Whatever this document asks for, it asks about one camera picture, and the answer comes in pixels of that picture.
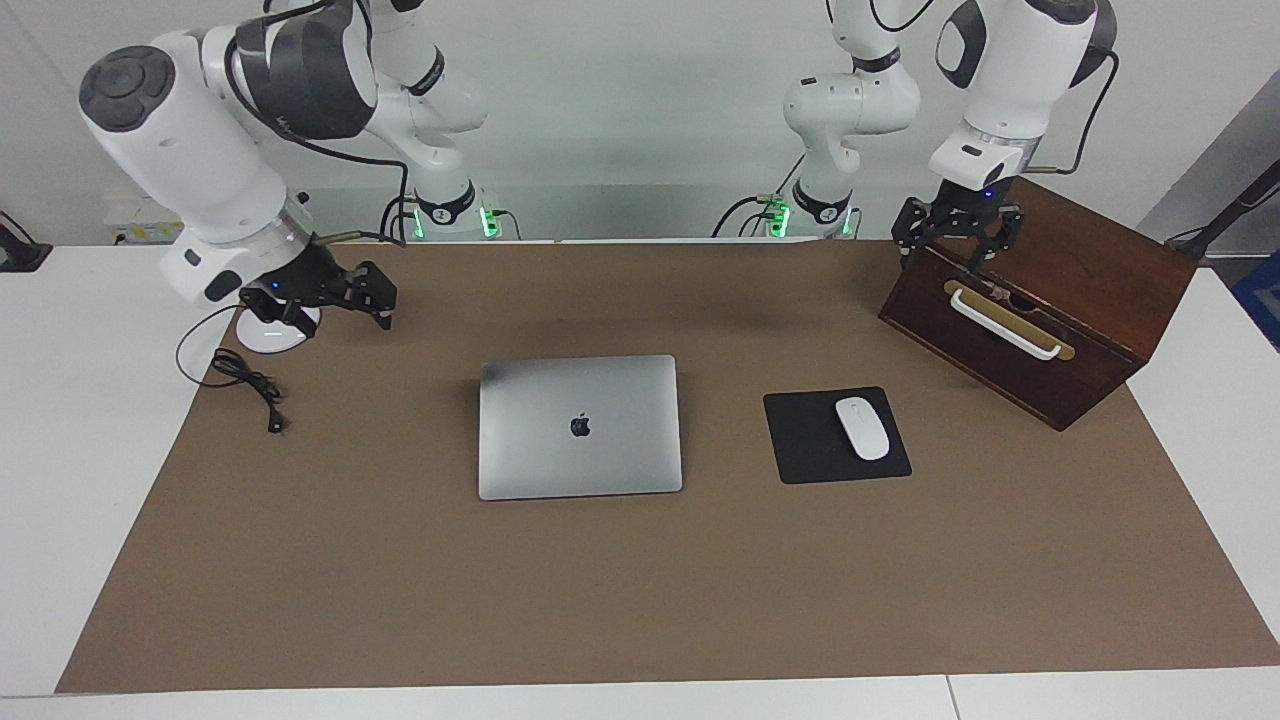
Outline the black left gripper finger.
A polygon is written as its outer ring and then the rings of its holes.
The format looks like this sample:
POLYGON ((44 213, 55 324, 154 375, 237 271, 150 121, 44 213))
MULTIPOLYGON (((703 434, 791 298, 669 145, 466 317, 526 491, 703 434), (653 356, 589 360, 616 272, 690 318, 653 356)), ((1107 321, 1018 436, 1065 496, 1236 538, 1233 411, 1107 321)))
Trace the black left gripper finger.
POLYGON ((1024 218, 1021 208, 998 208, 993 215, 980 218, 972 234, 975 247, 966 261, 966 272, 977 275, 988 260, 1009 251, 1018 241, 1024 218))
POLYGON ((911 266, 916 250, 931 241, 928 231, 931 211, 932 205, 929 202, 910 196, 904 200, 893 220, 893 243, 899 249, 899 260, 902 272, 906 272, 911 266))

